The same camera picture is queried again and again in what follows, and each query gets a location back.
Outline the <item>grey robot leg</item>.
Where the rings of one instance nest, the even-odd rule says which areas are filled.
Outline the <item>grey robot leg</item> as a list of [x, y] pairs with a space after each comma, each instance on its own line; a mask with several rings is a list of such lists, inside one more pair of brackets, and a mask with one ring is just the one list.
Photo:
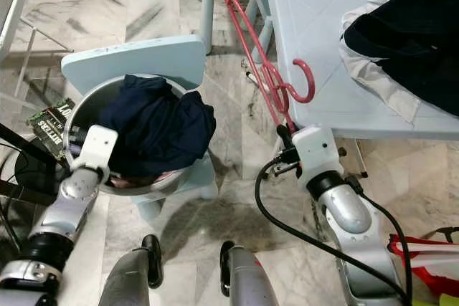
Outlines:
[[106, 277], [98, 306], [150, 306], [150, 290], [164, 280], [158, 237], [146, 235], [141, 246], [119, 258]]
[[232, 306], [280, 306], [265, 269], [250, 250], [225, 241], [219, 267], [221, 293]]

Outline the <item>pink plastic clothes hanger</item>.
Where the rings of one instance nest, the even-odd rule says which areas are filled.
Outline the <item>pink plastic clothes hanger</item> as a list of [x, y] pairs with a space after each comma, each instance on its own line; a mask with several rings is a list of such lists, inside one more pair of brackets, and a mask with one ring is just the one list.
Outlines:
[[273, 66], [266, 56], [265, 48], [253, 31], [255, 28], [250, 22], [248, 15], [243, 11], [242, 5], [238, 0], [224, 0], [232, 17], [236, 33], [239, 35], [253, 76], [256, 79], [256, 86], [262, 94], [265, 104], [271, 114], [271, 118], [276, 125], [284, 125], [289, 131], [294, 133], [296, 126], [289, 114], [290, 102], [308, 103], [311, 102], [317, 87], [311, 68], [301, 58], [293, 60], [293, 64], [298, 66], [307, 80], [307, 93], [301, 95], [295, 91], [292, 84], [282, 79], [278, 68]]

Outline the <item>light blue plastic chair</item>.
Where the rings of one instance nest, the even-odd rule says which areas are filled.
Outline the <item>light blue plastic chair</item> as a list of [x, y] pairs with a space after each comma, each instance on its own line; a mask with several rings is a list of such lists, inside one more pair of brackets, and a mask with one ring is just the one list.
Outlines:
[[[62, 58], [60, 67], [65, 79], [83, 99], [93, 87], [124, 75], [164, 77], [173, 87], [174, 94], [181, 95], [200, 86], [205, 62], [203, 41], [196, 35], [180, 35], [72, 53]], [[201, 198], [197, 192], [191, 194]], [[160, 200], [128, 197], [136, 205], [140, 217], [153, 224], [169, 196]]]

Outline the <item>grey right robot leg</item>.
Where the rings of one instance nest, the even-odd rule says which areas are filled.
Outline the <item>grey right robot leg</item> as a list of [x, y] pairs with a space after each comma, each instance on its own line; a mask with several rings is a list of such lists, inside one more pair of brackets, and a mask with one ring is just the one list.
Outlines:
[[219, 267], [221, 293], [232, 306], [280, 306], [265, 269], [250, 250], [225, 241]]

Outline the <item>grey round laundry bin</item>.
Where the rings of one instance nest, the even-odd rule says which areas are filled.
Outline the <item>grey round laundry bin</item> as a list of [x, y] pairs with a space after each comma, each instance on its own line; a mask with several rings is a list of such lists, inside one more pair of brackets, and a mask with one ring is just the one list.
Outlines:
[[[75, 141], [71, 133], [73, 126], [88, 128], [98, 122], [99, 113], [118, 96], [123, 77], [106, 80], [96, 87], [92, 87], [83, 96], [75, 109], [67, 116], [65, 123], [65, 142]], [[200, 197], [212, 200], [219, 194], [215, 169], [209, 154], [198, 159], [192, 166], [167, 173], [148, 186], [133, 188], [116, 188], [111, 182], [99, 185], [99, 191], [116, 196], [138, 196], [151, 200], [160, 200], [174, 193], [199, 193]]]

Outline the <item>green printed cardboard box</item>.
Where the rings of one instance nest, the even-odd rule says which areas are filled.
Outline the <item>green printed cardboard box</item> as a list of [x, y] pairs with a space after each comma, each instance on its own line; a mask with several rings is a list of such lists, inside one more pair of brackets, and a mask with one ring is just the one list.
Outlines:
[[27, 120], [37, 139], [58, 160], [65, 158], [65, 123], [73, 108], [75, 103], [67, 97], [33, 114]]

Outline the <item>light blue folding table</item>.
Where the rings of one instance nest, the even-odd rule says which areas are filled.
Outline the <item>light blue folding table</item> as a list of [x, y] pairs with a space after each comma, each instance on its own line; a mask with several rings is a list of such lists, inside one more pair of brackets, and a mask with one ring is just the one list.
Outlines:
[[423, 103], [412, 123], [394, 113], [380, 97], [353, 81], [338, 51], [345, 12], [364, 0], [268, 0], [273, 13], [276, 68], [298, 91], [307, 85], [296, 58], [311, 68], [317, 91], [306, 104], [293, 102], [296, 125], [321, 125], [358, 156], [358, 139], [459, 141], [459, 118]]

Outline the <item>grey seat folding chair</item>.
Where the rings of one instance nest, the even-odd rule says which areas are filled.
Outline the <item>grey seat folding chair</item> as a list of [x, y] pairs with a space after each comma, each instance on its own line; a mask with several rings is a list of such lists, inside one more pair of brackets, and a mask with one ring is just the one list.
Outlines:
[[30, 37], [29, 41], [27, 41], [27, 49], [25, 50], [25, 57], [19, 70], [19, 79], [16, 81], [14, 93], [10, 95], [9, 93], [5, 93], [3, 91], [1, 92], [2, 99], [9, 100], [9, 102], [18, 102], [19, 104], [26, 106], [29, 105], [29, 103], [19, 99], [19, 89], [25, 80], [25, 69], [27, 68], [27, 64], [29, 64], [29, 58], [32, 57], [36, 33], [44, 35], [44, 37], [60, 47], [59, 49], [46, 50], [46, 52], [55, 54], [72, 52], [72, 50], [69, 47], [66, 47], [66, 45], [61, 41], [53, 38], [52, 35], [49, 35], [37, 28], [31, 21], [27, 21], [27, 19], [21, 15], [24, 4], [25, 0], [0, 0], [2, 22], [0, 31], [0, 55], [1, 59], [4, 59], [10, 53], [14, 38], [16, 37], [17, 27], [19, 27], [20, 24], [29, 28]]

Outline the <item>white shirt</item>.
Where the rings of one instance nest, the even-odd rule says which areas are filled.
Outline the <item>white shirt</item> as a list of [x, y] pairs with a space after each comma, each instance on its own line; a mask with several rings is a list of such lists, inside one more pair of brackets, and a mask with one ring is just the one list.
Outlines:
[[351, 79], [380, 97], [405, 122], [413, 122], [422, 104], [419, 97], [399, 85], [373, 58], [365, 57], [348, 47], [343, 37], [340, 39], [339, 51]]

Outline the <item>grey left robot leg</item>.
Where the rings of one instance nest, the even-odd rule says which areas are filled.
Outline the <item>grey left robot leg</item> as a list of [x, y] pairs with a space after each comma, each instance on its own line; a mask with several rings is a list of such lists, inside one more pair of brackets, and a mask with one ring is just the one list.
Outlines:
[[141, 246], [119, 258], [106, 277], [98, 306], [150, 306], [150, 290], [164, 280], [158, 237], [146, 235]]

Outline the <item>navy blue garment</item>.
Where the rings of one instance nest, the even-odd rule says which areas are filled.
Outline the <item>navy blue garment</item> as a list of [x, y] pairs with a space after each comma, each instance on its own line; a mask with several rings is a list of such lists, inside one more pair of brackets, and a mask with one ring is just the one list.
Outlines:
[[98, 125], [118, 133], [109, 168], [138, 178], [192, 166], [209, 150], [217, 122], [198, 91], [178, 96], [164, 77], [125, 75]]
[[342, 28], [348, 47], [422, 104], [459, 118], [459, 0], [389, 0], [349, 12]]

